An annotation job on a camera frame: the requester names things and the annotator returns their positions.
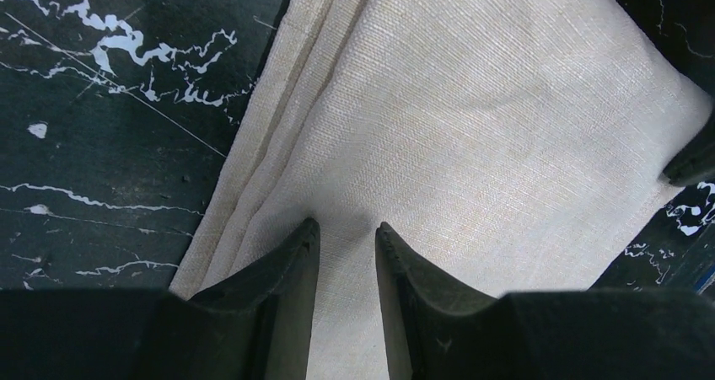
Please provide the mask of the beige cloth napkin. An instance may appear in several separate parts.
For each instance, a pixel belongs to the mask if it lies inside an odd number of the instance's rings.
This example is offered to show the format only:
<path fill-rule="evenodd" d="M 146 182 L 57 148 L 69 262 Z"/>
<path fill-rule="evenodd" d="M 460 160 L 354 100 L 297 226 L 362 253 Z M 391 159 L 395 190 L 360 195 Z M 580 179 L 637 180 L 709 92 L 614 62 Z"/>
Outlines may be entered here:
<path fill-rule="evenodd" d="M 711 97 L 616 0 L 290 0 L 170 284 L 320 225 L 310 379 L 390 375 L 375 233 L 494 297 L 591 286 Z"/>

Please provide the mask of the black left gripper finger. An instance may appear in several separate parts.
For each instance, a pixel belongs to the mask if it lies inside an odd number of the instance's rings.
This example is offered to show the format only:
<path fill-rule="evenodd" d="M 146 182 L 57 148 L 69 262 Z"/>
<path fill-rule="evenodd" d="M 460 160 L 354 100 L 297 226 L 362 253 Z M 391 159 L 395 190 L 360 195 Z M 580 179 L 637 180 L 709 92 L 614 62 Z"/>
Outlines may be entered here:
<path fill-rule="evenodd" d="M 320 226 L 185 300 L 158 289 L 7 290 L 4 379 L 303 379 Z"/>
<path fill-rule="evenodd" d="M 692 292 L 479 292 L 375 234 L 392 379 L 711 379 L 714 307 Z"/>
<path fill-rule="evenodd" d="M 668 162 L 662 171 L 675 187 L 714 179 L 714 109 L 701 130 Z"/>

